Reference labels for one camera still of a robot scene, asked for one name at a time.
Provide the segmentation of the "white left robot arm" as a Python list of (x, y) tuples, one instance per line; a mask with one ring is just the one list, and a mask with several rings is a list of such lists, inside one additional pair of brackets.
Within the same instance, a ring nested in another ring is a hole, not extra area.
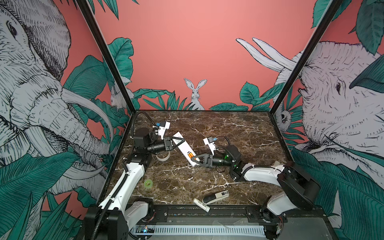
[(153, 201), (141, 199), (128, 207), (128, 201), (148, 169), (152, 156), (178, 148), (185, 139), (165, 137), (168, 121), (155, 123), (152, 128), (131, 128), (134, 145), (123, 163), (124, 172), (118, 182), (97, 206), (90, 207), (83, 221), (86, 240), (126, 240), (140, 221), (149, 221), (155, 214)]

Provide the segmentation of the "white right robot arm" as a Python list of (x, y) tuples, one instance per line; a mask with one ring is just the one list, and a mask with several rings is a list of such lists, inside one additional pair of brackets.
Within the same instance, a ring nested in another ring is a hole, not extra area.
[(271, 196), (261, 207), (264, 219), (271, 221), (296, 208), (306, 211), (314, 208), (321, 186), (298, 164), (292, 161), (272, 166), (245, 163), (236, 146), (217, 146), (215, 140), (204, 139), (211, 150), (209, 154), (187, 151), (188, 159), (204, 168), (229, 167), (229, 175), (235, 182), (263, 182), (281, 187), (283, 191)]

